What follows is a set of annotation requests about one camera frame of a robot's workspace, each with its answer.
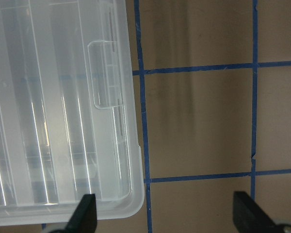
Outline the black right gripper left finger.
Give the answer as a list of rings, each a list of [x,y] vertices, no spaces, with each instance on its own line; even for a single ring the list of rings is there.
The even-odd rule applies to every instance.
[[[95,194],[85,194],[65,226],[66,233],[94,233],[97,229]]]

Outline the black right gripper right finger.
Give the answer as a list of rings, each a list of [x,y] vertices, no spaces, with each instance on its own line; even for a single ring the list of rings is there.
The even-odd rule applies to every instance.
[[[244,191],[233,194],[233,223],[239,233],[281,232],[281,228]]]

